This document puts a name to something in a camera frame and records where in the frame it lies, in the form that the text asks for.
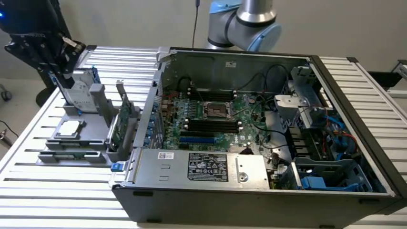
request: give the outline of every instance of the white wall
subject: white wall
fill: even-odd
[[[106,46],[191,46],[195,0],[60,0],[72,37]],[[204,47],[211,0],[201,0],[196,47]],[[405,0],[275,0],[283,35],[273,52],[359,59],[387,71],[407,59]],[[8,37],[0,34],[0,43]],[[37,77],[0,51],[1,77]]]

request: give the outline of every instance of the motherboard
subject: motherboard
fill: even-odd
[[[256,94],[169,91],[161,102],[163,149],[241,153],[263,151],[264,111]]]

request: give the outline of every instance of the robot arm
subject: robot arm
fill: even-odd
[[[10,36],[5,51],[70,88],[73,68],[85,45],[69,39],[57,0],[2,0],[0,29]]]
[[[280,34],[272,0],[216,0],[209,9],[209,49],[268,52]]]

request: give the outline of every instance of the sticker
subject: sticker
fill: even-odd
[[[236,65],[237,65],[237,63],[236,63],[235,61],[227,61],[224,66],[225,66],[227,68],[235,68]]]
[[[68,100],[82,112],[94,112],[96,105],[89,94],[89,89],[82,81],[74,81],[70,89],[64,89],[68,94]]]
[[[228,159],[225,154],[189,153],[188,179],[195,181],[228,181]]]
[[[173,152],[159,152],[159,159],[173,159]]]

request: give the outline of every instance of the chair wheel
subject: chair wheel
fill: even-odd
[[[1,92],[0,95],[4,101],[10,101],[10,99],[13,98],[13,94],[9,91]]]

